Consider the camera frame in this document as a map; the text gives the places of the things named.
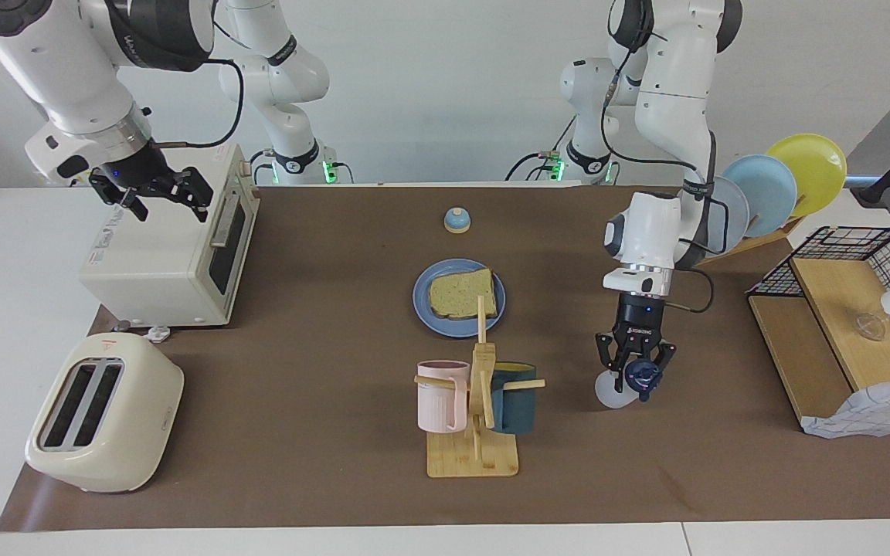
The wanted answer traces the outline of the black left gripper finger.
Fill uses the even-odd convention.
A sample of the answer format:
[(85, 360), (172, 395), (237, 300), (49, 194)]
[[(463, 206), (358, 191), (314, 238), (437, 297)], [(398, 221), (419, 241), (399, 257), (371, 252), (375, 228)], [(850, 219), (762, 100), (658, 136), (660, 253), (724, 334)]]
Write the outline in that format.
[(616, 374), (615, 387), (623, 387), (624, 369), (631, 358), (631, 334), (596, 332), (596, 346), (603, 367)]
[(644, 373), (645, 393), (644, 402), (649, 400), (654, 388), (656, 388), (663, 380), (664, 369), (671, 362), (672, 356), (677, 352), (675, 344), (659, 344), (654, 359), (647, 363)]

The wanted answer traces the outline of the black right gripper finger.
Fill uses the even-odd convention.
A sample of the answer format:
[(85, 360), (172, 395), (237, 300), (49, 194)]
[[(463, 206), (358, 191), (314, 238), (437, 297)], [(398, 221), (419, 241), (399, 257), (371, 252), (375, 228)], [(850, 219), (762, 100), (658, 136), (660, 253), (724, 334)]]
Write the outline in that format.
[(112, 182), (91, 182), (91, 187), (106, 205), (120, 205), (127, 209), (138, 219), (145, 222), (148, 218), (148, 208), (137, 198), (137, 191), (133, 188), (127, 191), (121, 190)]
[(197, 168), (185, 168), (175, 173), (175, 201), (187, 205), (199, 222), (207, 221), (212, 198), (212, 187)]

